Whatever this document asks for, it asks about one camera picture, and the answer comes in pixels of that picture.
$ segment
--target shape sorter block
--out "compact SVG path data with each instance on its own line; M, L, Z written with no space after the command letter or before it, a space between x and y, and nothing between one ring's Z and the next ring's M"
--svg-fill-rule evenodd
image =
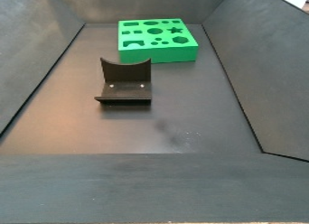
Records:
M118 23L118 51L122 63L196 61L198 43L180 18L129 20Z

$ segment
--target gray wall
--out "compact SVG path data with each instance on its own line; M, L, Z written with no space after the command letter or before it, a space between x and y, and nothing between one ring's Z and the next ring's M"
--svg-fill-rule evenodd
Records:
M59 0L0 0L0 133L83 21Z
M202 23L222 0L65 0L87 23L180 17L185 23Z
M264 150L309 160L309 15L226 0L204 27Z

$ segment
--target circular cutout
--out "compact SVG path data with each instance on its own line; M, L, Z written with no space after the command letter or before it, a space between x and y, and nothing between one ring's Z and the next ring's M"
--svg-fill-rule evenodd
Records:
M149 32L150 34L160 34L160 33L164 32L164 30L160 29L160 28L151 28L147 32Z
M149 21L149 22L145 22L143 24L145 24L145 25L157 25L157 24L160 24L160 22Z
M185 44L186 42L189 42L189 39L186 37L178 36L178 37L173 38L173 41L176 43Z

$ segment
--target black bracket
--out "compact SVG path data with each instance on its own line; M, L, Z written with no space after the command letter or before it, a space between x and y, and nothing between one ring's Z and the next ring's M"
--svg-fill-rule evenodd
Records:
M106 83L101 97L106 102L151 102L151 60L117 64L101 59Z

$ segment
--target black panel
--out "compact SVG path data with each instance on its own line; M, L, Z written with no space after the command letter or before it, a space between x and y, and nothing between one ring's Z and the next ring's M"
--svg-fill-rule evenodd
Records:
M226 0L205 21L264 150L309 160L309 16L283 0Z
M267 154L0 157L2 223L308 222L309 164Z
M82 26L61 0L0 0L0 133Z
M87 23L180 17L198 24L224 0L63 0Z

